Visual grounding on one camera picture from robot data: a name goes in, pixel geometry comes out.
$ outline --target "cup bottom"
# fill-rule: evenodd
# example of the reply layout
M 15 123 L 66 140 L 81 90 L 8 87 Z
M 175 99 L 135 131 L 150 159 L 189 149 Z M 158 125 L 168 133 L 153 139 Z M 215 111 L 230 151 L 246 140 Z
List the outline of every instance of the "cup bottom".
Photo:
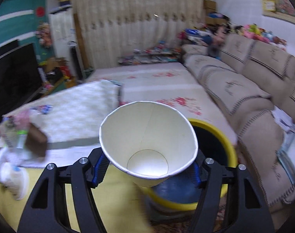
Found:
M 136 152 L 127 164 L 128 170 L 146 176 L 162 176 L 168 173 L 168 168 L 166 158 L 154 150 Z

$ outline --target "painting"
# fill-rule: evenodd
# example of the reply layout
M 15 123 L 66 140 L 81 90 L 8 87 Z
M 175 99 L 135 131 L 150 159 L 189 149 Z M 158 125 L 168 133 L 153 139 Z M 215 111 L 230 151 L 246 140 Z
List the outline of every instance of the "painting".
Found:
M 295 24 L 295 9 L 289 0 L 262 0 L 263 15 Z

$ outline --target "red circle decoration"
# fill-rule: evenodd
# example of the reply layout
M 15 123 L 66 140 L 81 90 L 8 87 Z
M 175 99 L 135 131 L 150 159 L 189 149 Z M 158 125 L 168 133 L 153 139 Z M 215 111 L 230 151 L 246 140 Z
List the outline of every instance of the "red circle decoration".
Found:
M 36 15 L 38 17 L 43 17 L 45 15 L 45 8 L 44 7 L 38 7 L 36 9 Z

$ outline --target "curtain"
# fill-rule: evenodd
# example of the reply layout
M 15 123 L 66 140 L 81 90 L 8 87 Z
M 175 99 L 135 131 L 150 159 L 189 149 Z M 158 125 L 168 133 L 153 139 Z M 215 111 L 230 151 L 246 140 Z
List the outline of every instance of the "curtain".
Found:
M 177 44 L 177 34 L 202 22 L 203 0 L 72 0 L 89 63 L 117 66 L 119 56 L 160 40 Z

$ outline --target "green wall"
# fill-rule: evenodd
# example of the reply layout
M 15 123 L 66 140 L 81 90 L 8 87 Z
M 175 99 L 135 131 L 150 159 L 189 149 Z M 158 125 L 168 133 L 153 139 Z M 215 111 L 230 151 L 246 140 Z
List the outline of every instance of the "green wall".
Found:
M 43 17 L 36 15 L 38 7 L 46 8 L 46 0 L 3 1 L 0 6 L 0 45 L 7 40 L 24 35 L 24 39 L 20 40 L 19 44 L 34 43 L 38 62 L 41 62 L 54 56 L 54 53 L 52 46 L 49 49 L 42 47 L 39 44 L 39 39 L 34 36 L 40 23 L 48 22 L 47 12 Z

